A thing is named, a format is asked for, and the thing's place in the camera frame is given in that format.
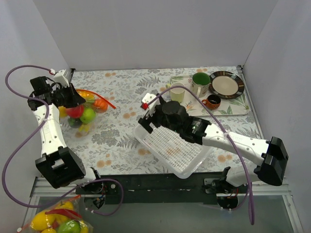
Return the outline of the white plastic basket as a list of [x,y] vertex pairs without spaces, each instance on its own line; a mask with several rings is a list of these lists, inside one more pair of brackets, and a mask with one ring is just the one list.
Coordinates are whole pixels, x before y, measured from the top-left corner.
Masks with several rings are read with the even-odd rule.
[[211,147],[189,143],[169,129],[152,127],[152,130],[149,134],[137,124],[133,136],[180,179],[194,173],[212,152]]

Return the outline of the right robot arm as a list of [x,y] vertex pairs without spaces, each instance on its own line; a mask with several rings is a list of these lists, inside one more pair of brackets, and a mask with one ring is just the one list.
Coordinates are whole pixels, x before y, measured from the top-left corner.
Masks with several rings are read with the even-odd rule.
[[281,186],[288,162],[288,154],[282,140],[255,139],[237,133],[225,132],[208,120],[189,116],[186,109],[176,101],[166,102],[143,100],[146,115],[138,120],[148,133],[153,126],[167,129],[176,138],[201,146],[226,150],[246,158],[250,166],[227,167],[218,180],[207,184],[207,188],[217,193],[231,193],[239,186],[262,181],[273,186]]

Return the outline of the zip bag of fake fruit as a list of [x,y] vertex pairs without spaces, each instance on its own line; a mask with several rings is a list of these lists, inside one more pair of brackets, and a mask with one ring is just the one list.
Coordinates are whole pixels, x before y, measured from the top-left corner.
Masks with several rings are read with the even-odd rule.
[[84,89],[78,89],[77,92],[85,100],[84,103],[74,108],[58,109],[61,129],[75,133],[76,137],[82,137],[95,128],[99,118],[109,108],[116,109],[116,106],[96,92]]

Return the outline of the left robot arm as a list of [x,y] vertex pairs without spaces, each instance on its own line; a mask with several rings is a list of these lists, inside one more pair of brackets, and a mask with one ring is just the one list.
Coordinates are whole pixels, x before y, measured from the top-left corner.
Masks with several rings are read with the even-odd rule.
[[98,171],[87,168],[82,160],[65,143],[59,107],[83,109],[86,100],[75,90],[73,84],[54,89],[46,76],[30,80],[33,92],[28,105],[40,126],[41,155],[35,161],[36,168],[53,188],[65,187],[71,183],[86,183],[92,194],[103,190],[103,181]]

